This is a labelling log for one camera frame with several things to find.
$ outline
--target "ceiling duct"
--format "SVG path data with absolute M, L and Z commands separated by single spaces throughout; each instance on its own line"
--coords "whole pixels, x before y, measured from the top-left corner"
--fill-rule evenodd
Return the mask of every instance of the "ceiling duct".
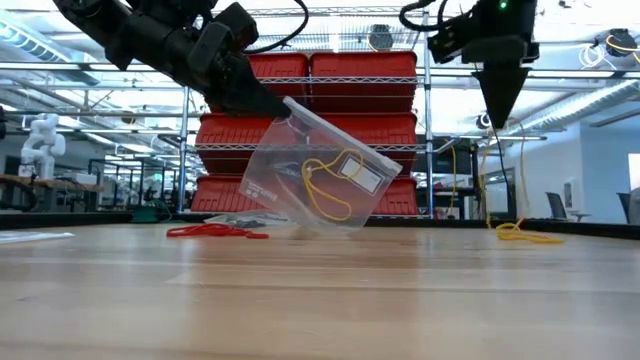
M 85 57 L 88 55 L 61 48 L 42 34 L 29 29 L 4 10 L 0 10 L 0 41 L 44 62 L 73 62 L 73 60 L 87 62 Z M 80 71 L 61 71 L 56 75 L 63 80 L 83 82 L 87 85 L 100 83 L 95 77 Z
M 628 80 L 614 86 L 590 93 L 574 95 L 562 100 L 532 116 L 522 120 L 520 124 L 525 131 L 548 131 L 562 128 L 589 115 L 627 101 L 640 91 L 640 81 Z M 519 124 L 498 131 L 499 136 L 519 135 L 522 129 Z

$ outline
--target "black cable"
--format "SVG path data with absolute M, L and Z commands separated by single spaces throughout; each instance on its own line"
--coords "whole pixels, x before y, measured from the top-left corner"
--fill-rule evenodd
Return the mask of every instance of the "black cable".
M 304 11 L 304 20 L 302 21 L 302 24 L 300 24 L 300 26 L 294 32 L 276 41 L 275 43 L 271 45 L 267 45 L 265 47 L 258 48 L 258 49 L 245 50 L 244 51 L 245 54 L 247 55 L 260 54 L 269 50 L 273 50 L 279 46 L 285 46 L 289 40 L 298 36 L 298 34 L 300 34 L 302 30 L 304 30 L 304 28 L 307 26 L 307 23 L 309 22 L 309 9 L 307 9 L 307 5 L 305 5 L 302 0 L 293 0 L 293 1 L 295 1 L 296 4 L 300 5 L 300 8 L 302 8 L 302 11 Z
M 509 187 L 509 180 L 507 179 L 507 171 L 504 169 L 504 159 L 502 154 L 502 145 L 500 144 L 500 139 L 498 138 L 498 133 L 496 133 L 496 129 L 491 124 L 491 128 L 493 129 L 493 134 L 496 137 L 496 142 L 498 143 L 498 155 L 500 156 L 500 169 L 502 170 L 502 176 L 504 176 L 504 183 L 507 186 L 507 194 L 509 194 L 513 198 L 513 194 L 511 193 L 511 187 Z
M 441 18 L 439 17 L 438 23 L 436 25 L 419 25 L 419 24 L 412 23 L 411 21 L 409 21 L 409 19 L 407 19 L 406 14 L 409 11 L 425 8 L 434 1 L 435 0 L 418 0 L 418 2 L 403 6 L 402 9 L 400 9 L 400 15 L 398 16 L 400 23 L 409 30 L 427 32 L 427 31 L 440 31 L 445 26 L 449 25 L 451 22 L 458 19 L 458 17 L 453 17 L 453 18 L 447 19 L 446 21 L 441 21 Z M 441 12 L 444 12 L 444 5 L 446 3 L 447 1 L 444 1 L 442 4 L 440 4 L 440 8 L 438 9 L 438 14 L 440 14 Z

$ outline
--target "yellow cord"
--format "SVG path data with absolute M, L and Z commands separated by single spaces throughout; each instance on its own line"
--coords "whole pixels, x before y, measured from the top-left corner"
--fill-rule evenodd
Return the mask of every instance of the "yellow cord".
M 451 154 L 453 154 L 453 192 L 451 193 L 451 203 L 449 204 L 449 210 L 447 211 L 447 217 L 449 217 L 449 215 L 451 215 L 451 212 L 453 211 L 453 201 L 455 200 L 455 196 L 456 196 L 456 184 L 457 184 L 457 179 L 456 179 L 456 175 L 458 174 L 458 169 L 456 167 L 456 150 L 455 148 L 452 146 L 451 147 Z
M 520 219 L 518 219 L 518 221 L 514 224 L 514 223 L 504 223 L 502 225 L 498 225 L 496 227 L 496 236 L 498 237 L 498 239 L 500 240 L 506 240 L 506 241 L 511 241 L 511 240 L 527 240 L 527 241 L 531 241 L 533 243 L 536 244 L 562 244 L 564 243 L 564 240 L 550 236 L 550 235 L 543 235 L 543 234 L 532 234 L 529 232 L 523 232 L 522 229 L 520 229 L 520 225 L 524 222 L 525 218 L 526 218 L 526 214 L 529 211 L 529 195 L 527 194 L 527 182 L 526 182 L 526 178 L 524 176 L 525 171 L 524 171 L 524 128 L 522 128 L 522 143 L 520 145 L 520 176 L 522 177 L 522 187 L 523 187 L 523 191 L 524 191 L 524 199 L 525 199 L 525 210 L 523 211 L 523 216 L 520 217 Z M 482 170 L 484 169 L 484 165 L 485 165 L 485 161 L 486 161 L 486 156 L 487 156 L 487 150 L 488 150 L 488 146 L 485 146 L 485 150 L 482 153 L 482 165 L 480 167 L 480 171 L 482 173 Z M 486 222 L 487 222 L 487 227 L 489 229 L 491 229 L 491 216 L 489 213 L 489 202 L 487 197 L 485 196 L 486 192 L 484 189 L 485 186 L 485 182 L 484 182 L 484 175 L 480 176 L 480 189 L 482 190 L 482 198 L 485 199 L 485 205 L 486 205 L 486 213 L 487 213 L 487 218 L 486 218 Z
M 606 40 L 607 41 L 607 45 L 611 46 L 612 48 L 614 48 L 616 50 L 622 50 L 622 51 L 631 52 L 633 54 L 633 57 L 636 58 L 636 61 L 638 63 L 640 63 L 640 56 L 638 56 L 638 54 L 636 53 L 636 51 L 639 50 L 637 47 L 635 49 L 632 49 L 632 48 L 626 48 L 626 47 L 623 47 L 623 46 L 616 45 L 616 44 L 611 42 L 611 39 L 613 39 L 613 38 L 614 38 L 613 35 L 607 36 L 607 40 Z
M 334 172 L 333 170 L 331 170 L 331 166 L 333 166 L 336 163 L 338 163 L 338 161 L 340 161 L 340 159 L 345 154 L 348 154 L 348 153 L 354 153 L 358 157 L 359 165 L 360 165 L 358 167 L 358 170 L 356 170 L 356 172 L 354 172 L 350 176 L 340 175 L 340 174 L 337 174 L 336 172 Z M 318 164 L 318 166 L 312 167 L 311 163 L 316 163 L 316 164 Z M 364 167 L 364 158 L 362 157 L 362 154 L 358 150 L 355 150 L 355 149 L 344 149 L 329 164 L 325 164 L 325 163 L 322 162 L 322 160 L 315 159 L 315 158 L 311 158 L 311 159 L 305 160 L 305 162 L 302 163 L 302 170 L 301 170 L 302 180 L 304 181 L 304 186 L 307 189 L 307 193 L 309 194 L 309 199 L 311 199 L 311 203 L 316 208 L 316 210 L 318 210 L 318 212 L 320 212 L 327 219 L 330 219 L 330 220 L 333 220 L 333 221 L 347 221 L 347 220 L 349 220 L 349 218 L 351 218 L 351 214 L 352 214 L 351 204 L 349 204 L 348 202 L 346 202 L 344 200 L 340 200 L 337 197 L 335 197 L 335 196 L 333 196 L 331 194 L 328 194 L 325 191 L 318 189 L 317 186 L 313 185 L 313 183 L 311 182 L 311 175 L 313 174 L 314 171 L 326 170 L 333 177 L 336 177 L 338 179 L 343 179 L 343 180 L 350 180 L 350 179 L 353 179 L 356 175 L 358 175 L 358 173 L 360 173 L 360 170 L 362 170 L 363 167 Z M 326 212 L 324 212 L 324 210 L 322 210 L 320 208 L 320 205 L 318 205 L 318 201 L 316 200 L 316 197 L 313 194 L 314 191 L 317 192 L 318 194 L 320 194 L 321 196 L 323 196 L 326 199 L 329 199 L 329 200 L 332 200 L 332 201 L 335 201 L 335 202 L 337 202 L 339 204 L 344 205 L 344 207 L 347 208 L 347 215 L 346 216 L 342 216 L 342 217 L 338 217 L 338 216 L 333 216 L 333 215 L 330 215 L 330 214 L 327 214 Z

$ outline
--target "white label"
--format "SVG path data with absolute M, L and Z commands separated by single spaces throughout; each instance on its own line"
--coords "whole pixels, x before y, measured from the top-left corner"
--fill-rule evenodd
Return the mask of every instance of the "white label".
M 382 181 L 382 177 L 371 169 L 364 165 L 360 165 L 360 162 L 353 157 L 349 157 L 347 161 L 340 169 L 340 173 L 344 176 L 348 176 L 349 180 L 359 185 L 370 194 L 375 194 L 378 185 Z

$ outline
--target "white robot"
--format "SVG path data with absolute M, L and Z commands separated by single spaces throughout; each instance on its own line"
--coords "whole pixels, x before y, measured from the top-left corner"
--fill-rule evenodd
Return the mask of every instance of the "white robot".
M 40 114 L 31 122 L 29 138 L 20 151 L 20 176 L 39 175 L 41 179 L 52 179 L 55 165 L 54 156 L 64 155 L 66 142 L 64 136 L 56 133 L 59 116 L 56 114 Z M 43 143 L 39 149 L 35 146 Z M 36 163 L 40 164 L 40 172 L 36 171 Z

